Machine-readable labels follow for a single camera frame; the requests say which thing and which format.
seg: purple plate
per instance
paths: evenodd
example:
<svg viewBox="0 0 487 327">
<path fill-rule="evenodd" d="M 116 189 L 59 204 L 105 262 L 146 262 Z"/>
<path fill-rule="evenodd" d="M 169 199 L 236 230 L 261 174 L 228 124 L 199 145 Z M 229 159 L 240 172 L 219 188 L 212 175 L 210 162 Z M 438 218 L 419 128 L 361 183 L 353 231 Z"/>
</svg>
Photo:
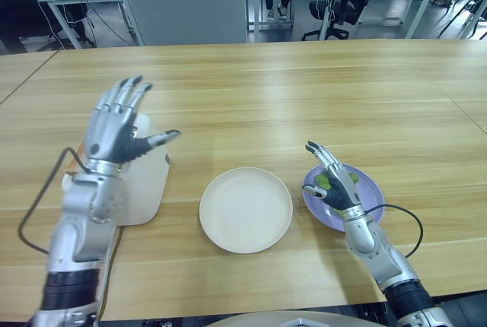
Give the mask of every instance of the purple plate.
<svg viewBox="0 0 487 327">
<path fill-rule="evenodd" d="M 385 203 L 384 194 L 380 190 L 379 186 L 369 175 L 360 171 L 358 168 L 343 164 L 349 173 L 354 173 L 358 177 L 357 191 L 358 196 L 364 206 L 365 210 L 371 209 L 376 205 L 381 205 Z M 303 184 L 314 184 L 314 178 L 316 175 L 323 172 L 323 167 L 317 165 L 313 167 L 309 173 L 307 173 L 304 178 Z M 345 232 L 343 227 L 343 219 L 331 209 L 331 207 L 322 202 L 319 198 L 312 196 L 311 194 L 303 191 L 304 202 L 310 209 L 311 213 L 323 224 L 334 230 L 339 230 Z M 377 209 L 371 213 L 372 219 L 375 223 L 379 223 L 384 216 L 384 208 Z"/>
</svg>

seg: black cable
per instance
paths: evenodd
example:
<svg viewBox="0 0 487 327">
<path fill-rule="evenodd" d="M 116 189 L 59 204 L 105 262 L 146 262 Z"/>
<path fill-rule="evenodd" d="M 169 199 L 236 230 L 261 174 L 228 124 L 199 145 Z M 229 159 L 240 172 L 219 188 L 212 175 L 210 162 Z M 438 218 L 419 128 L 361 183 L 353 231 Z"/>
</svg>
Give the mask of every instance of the black cable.
<svg viewBox="0 0 487 327">
<path fill-rule="evenodd" d="M 78 154 L 76 153 L 75 150 L 73 150 L 71 147 L 67 147 L 64 150 L 62 150 L 61 154 L 59 155 L 59 159 L 57 160 L 56 164 L 54 165 L 53 169 L 51 170 L 49 176 L 47 177 L 42 189 L 39 191 L 37 194 L 37 197 L 34 199 L 32 205 L 30 206 L 29 210 L 27 213 L 24 215 L 24 218 L 22 218 L 22 221 L 18 225 L 18 237 L 21 239 L 23 243 L 25 243 L 27 246 L 29 246 L 32 249 L 35 249 L 36 251 L 39 251 L 41 253 L 44 253 L 46 255 L 49 255 L 47 250 L 43 249 L 42 247 L 39 247 L 37 245 L 34 245 L 31 241 L 29 241 L 27 238 L 24 236 L 24 226 L 29 220 L 30 216 L 32 215 L 33 211 L 36 210 L 37 205 L 39 204 L 40 200 L 43 198 L 44 194 L 46 193 L 46 190 L 49 188 L 51 185 L 51 182 L 54 179 L 54 176 L 56 176 L 59 168 L 62 165 L 62 162 L 64 161 L 64 158 L 66 157 L 66 154 L 70 152 L 72 156 L 75 158 L 76 162 L 80 166 L 80 168 L 86 172 L 89 173 L 90 169 L 88 169 L 82 162 L 81 159 L 79 158 Z"/>
<path fill-rule="evenodd" d="M 115 245 L 113 246 L 112 257 L 110 257 L 108 265 L 105 265 L 105 267 L 108 268 L 107 282 L 105 284 L 105 291 L 103 293 L 103 299 L 98 300 L 98 303 L 100 303 L 100 312 L 98 313 L 98 316 L 97 316 L 98 320 L 101 320 L 101 317 L 103 317 L 103 314 L 105 313 L 105 307 L 107 306 L 108 289 L 110 287 L 110 274 L 112 273 L 112 266 L 113 266 L 113 262 L 115 261 L 116 252 L 118 251 L 119 246 L 120 246 L 120 240 L 122 239 L 123 230 L 124 230 L 124 227 L 121 226 L 119 229 L 118 237 L 116 238 Z"/>
<path fill-rule="evenodd" d="M 103 22 L 103 24 L 105 24 L 107 26 L 107 28 L 112 31 L 113 34 L 115 34 L 117 37 L 119 37 L 123 42 L 129 44 L 130 46 L 133 46 L 133 44 L 131 44 L 128 40 L 125 40 L 124 38 L 122 38 L 115 30 L 112 29 L 112 27 L 110 25 L 108 25 L 108 23 L 98 14 L 98 11 L 96 11 L 93 8 L 93 5 L 90 3 L 90 0 L 86 0 L 86 2 L 88 4 L 88 6 L 90 7 L 90 9 L 100 18 L 100 20 Z"/>
<path fill-rule="evenodd" d="M 421 241 L 423 241 L 423 233 L 424 233 L 424 230 L 423 230 L 423 225 L 421 223 L 421 221 L 419 220 L 419 218 L 416 216 L 416 214 L 412 213 L 411 211 L 408 211 L 407 209 L 403 208 L 403 207 L 400 207 L 398 205 L 392 205 L 392 204 L 382 204 L 382 205 L 378 205 L 377 207 L 373 207 L 372 209 L 369 209 L 368 211 L 365 212 L 365 214 L 369 214 L 371 213 L 372 211 L 376 211 L 377 209 L 380 209 L 380 208 L 385 208 L 385 207 L 388 207 L 388 208 L 395 208 L 395 209 L 399 209 L 400 211 L 404 211 L 406 212 L 407 214 L 409 214 L 411 217 L 413 217 L 416 222 L 418 223 L 419 225 L 419 238 L 418 238 L 418 242 L 416 242 L 416 246 L 414 246 L 414 248 L 411 250 L 410 253 L 408 253 L 406 255 L 406 258 L 410 257 L 414 252 L 416 252 L 416 250 L 419 248 L 419 245 L 421 245 Z"/>
<path fill-rule="evenodd" d="M 91 30 L 91 35 L 93 36 L 93 41 L 94 41 L 94 46 L 95 48 L 98 47 L 98 43 L 97 43 L 97 37 L 94 35 L 94 25 L 93 25 L 93 22 L 91 21 L 90 17 L 89 17 L 89 10 L 88 10 L 88 0 L 86 0 L 87 2 L 87 7 L 86 7 L 86 13 L 85 13 L 85 16 L 86 16 L 86 20 L 88 21 L 88 26 L 90 27 L 90 30 Z"/>
</svg>

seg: wall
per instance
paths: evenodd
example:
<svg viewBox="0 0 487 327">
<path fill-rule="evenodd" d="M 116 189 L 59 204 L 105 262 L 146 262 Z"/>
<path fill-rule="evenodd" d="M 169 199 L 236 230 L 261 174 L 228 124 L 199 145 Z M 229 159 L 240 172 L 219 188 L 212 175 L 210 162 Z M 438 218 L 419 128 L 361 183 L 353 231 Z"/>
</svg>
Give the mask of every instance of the wall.
<svg viewBox="0 0 487 327">
<path fill-rule="evenodd" d="M 144 43 L 245 43 L 245 0 L 129 0 Z"/>
</svg>

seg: person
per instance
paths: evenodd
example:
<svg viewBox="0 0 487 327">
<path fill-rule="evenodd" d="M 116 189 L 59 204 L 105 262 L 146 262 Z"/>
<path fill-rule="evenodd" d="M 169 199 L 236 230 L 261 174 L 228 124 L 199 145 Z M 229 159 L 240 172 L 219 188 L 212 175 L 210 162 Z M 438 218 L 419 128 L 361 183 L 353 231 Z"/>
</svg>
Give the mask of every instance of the person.
<svg viewBox="0 0 487 327">
<path fill-rule="evenodd" d="M 277 5 L 277 11 L 281 19 L 286 19 L 288 16 L 288 5 L 291 0 L 281 0 Z M 266 0 L 267 21 L 274 20 L 274 0 Z"/>
<path fill-rule="evenodd" d="M 49 7 L 43 10 L 54 21 Z M 10 53 L 26 53 L 19 39 L 21 32 L 44 24 L 46 17 L 37 0 L 0 0 L 0 40 Z"/>
</svg>

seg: robotic hand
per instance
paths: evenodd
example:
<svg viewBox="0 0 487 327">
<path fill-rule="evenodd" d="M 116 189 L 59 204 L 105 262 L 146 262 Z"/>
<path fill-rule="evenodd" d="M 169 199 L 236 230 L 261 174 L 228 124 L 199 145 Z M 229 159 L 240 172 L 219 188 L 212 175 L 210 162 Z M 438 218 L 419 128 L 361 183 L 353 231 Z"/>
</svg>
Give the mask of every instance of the robotic hand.
<svg viewBox="0 0 487 327">
<path fill-rule="evenodd" d="M 73 176 L 62 201 L 62 216 L 49 247 L 43 301 L 34 315 L 34 326 L 93 324 L 100 260 L 113 236 L 113 216 L 125 205 L 121 166 L 180 134 L 170 130 L 147 138 L 134 136 L 138 106 L 152 87 L 137 86 L 141 80 L 138 76 L 120 81 L 103 94 L 93 110 L 84 137 L 88 163 L 84 173 Z"/>
<path fill-rule="evenodd" d="M 347 245 L 384 293 L 398 327 L 453 327 L 444 311 L 434 305 L 407 258 L 390 245 L 384 230 L 365 212 L 344 166 L 319 144 L 309 141 L 305 148 L 323 165 L 329 189 L 304 184 L 303 190 L 342 214 Z"/>
</svg>

